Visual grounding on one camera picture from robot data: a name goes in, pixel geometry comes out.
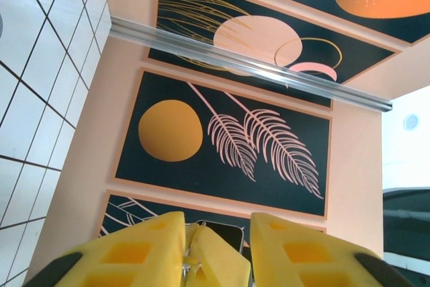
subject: pink palm leaf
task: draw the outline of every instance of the pink palm leaf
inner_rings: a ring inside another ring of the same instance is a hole
[[[245,134],[243,125],[232,116],[214,114],[209,121],[208,135],[220,154],[221,161],[231,167],[242,169],[243,173],[254,180],[254,164],[257,154]]]
[[[247,109],[244,129],[252,147],[258,153],[262,150],[266,163],[270,158],[273,170],[282,179],[300,184],[316,197],[322,198],[312,154],[277,112]]]

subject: peach wall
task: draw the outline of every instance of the peach wall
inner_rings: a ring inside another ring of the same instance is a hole
[[[258,211],[257,207],[239,208],[205,199],[182,200],[168,193],[110,183],[115,155],[122,146],[118,135],[127,127],[126,114],[133,104],[130,96],[139,82],[142,51],[141,46],[108,38],[28,278],[62,252],[94,238],[107,189],[240,213]],[[240,87],[226,88],[242,91]],[[335,103],[333,111],[325,114],[333,116],[328,219],[289,219],[326,227],[328,234],[382,254],[381,115],[342,103]]]

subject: metal rail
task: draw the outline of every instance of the metal rail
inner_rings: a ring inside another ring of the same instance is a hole
[[[259,79],[287,85],[329,99],[337,99],[381,112],[392,110],[392,104],[387,99],[117,17],[112,17],[110,35],[224,69],[242,71]]]

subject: yellow foam block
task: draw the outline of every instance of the yellow foam block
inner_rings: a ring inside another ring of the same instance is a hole
[[[381,287],[354,258],[371,251],[265,213],[251,216],[258,287]]]
[[[178,287],[185,218],[170,212],[70,250],[82,258],[56,287]]]
[[[189,256],[200,267],[187,274],[186,287],[247,287],[251,264],[212,229],[202,225],[194,233]]]

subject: smartphone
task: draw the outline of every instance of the smartphone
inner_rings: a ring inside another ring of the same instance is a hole
[[[243,241],[245,240],[241,228],[234,225],[211,222],[206,220],[197,221],[199,225],[206,223],[208,228],[211,228],[217,235],[222,237],[229,245],[235,248],[239,253],[242,253]]]

